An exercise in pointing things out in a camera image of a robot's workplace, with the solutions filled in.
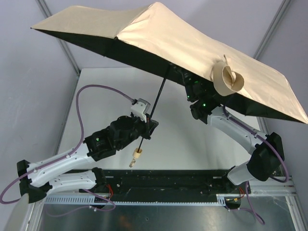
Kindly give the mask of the beige folding umbrella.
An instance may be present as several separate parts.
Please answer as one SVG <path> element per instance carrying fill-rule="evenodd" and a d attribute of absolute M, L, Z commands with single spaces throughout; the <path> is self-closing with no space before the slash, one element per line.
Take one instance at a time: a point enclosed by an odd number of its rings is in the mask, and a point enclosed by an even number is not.
<path fill-rule="evenodd" d="M 231 96 L 216 92 L 220 103 L 245 116 L 308 121 L 282 73 L 203 34 L 160 2 L 123 11 L 73 5 L 32 28 L 178 84 L 187 70 L 213 88 L 221 64 L 243 83 Z"/>

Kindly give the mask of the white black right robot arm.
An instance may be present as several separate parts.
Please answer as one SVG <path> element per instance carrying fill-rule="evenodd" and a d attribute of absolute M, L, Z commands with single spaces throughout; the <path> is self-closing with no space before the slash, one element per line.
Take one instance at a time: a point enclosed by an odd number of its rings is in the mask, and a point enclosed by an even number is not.
<path fill-rule="evenodd" d="M 226 110 L 226 105 L 215 99 L 216 92 L 205 81 L 185 70 L 182 81 L 187 100 L 194 119 L 215 127 L 240 144 L 250 155 L 249 161 L 232 167 L 224 175 L 228 185 L 240 185 L 246 181 L 257 179 L 267 181 L 273 179 L 275 170 L 283 167 L 286 182 L 289 174 L 284 163 L 282 139 L 276 133 L 266 134 L 254 129 Z"/>

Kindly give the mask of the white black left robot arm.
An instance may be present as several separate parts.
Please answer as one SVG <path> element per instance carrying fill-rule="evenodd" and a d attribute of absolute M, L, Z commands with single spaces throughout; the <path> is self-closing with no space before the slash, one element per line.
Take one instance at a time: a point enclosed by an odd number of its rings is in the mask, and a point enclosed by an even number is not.
<path fill-rule="evenodd" d="M 70 171 L 113 156 L 139 137 L 149 140 L 158 125 L 149 117 L 142 121 L 134 115 L 121 116 L 105 129 L 86 137 L 78 148 L 37 163 L 20 161 L 17 163 L 20 194 L 27 193 L 28 202 L 33 203 L 58 192 L 104 186 L 106 180 L 100 168 L 79 173 Z"/>

